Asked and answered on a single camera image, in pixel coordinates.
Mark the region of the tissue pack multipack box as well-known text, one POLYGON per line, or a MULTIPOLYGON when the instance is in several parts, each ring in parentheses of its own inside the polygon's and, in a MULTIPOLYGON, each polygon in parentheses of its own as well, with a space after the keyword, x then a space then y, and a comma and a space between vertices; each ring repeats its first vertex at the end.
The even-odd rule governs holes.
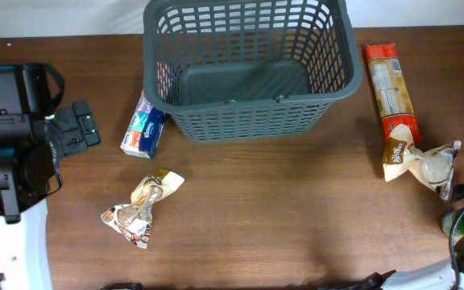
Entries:
POLYGON ((120 148, 127 155, 153 159, 162 135, 166 114, 157 110, 142 91, 120 148))

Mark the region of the grey plastic shopping basket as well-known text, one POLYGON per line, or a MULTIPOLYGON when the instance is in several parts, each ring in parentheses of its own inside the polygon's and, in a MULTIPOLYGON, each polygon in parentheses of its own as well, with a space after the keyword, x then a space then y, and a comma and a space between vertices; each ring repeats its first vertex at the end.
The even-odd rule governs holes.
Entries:
POLYGON ((298 135, 363 80, 345 0, 155 0, 143 90, 189 139, 298 135))

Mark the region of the long pasta package red ends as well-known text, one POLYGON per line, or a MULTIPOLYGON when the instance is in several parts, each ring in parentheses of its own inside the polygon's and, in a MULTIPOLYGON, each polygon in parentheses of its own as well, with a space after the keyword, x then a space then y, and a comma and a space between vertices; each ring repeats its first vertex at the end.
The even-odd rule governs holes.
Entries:
POLYGON ((400 124, 406 125, 413 140, 422 140, 411 99, 394 43, 367 44, 363 47, 375 91, 375 103, 387 139, 400 124))

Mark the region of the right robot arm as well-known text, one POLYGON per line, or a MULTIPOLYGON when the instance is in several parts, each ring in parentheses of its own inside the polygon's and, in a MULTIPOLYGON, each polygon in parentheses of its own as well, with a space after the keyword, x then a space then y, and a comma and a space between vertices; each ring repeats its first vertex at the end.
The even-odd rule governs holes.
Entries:
MULTIPOLYGON (((454 201, 464 201, 464 183, 454 186, 454 201)), ((360 289, 382 290, 464 290, 464 207, 444 216, 444 231, 449 238, 450 257, 415 271, 375 273, 360 289)))

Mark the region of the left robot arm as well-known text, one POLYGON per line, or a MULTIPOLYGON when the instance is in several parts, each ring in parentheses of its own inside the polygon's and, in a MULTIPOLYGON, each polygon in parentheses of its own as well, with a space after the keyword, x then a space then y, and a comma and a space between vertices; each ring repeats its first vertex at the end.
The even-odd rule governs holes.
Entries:
POLYGON ((50 64, 0 65, 0 289, 50 289, 47 199, 60 160, 102 139, 86 101, 62 107, 50 64))

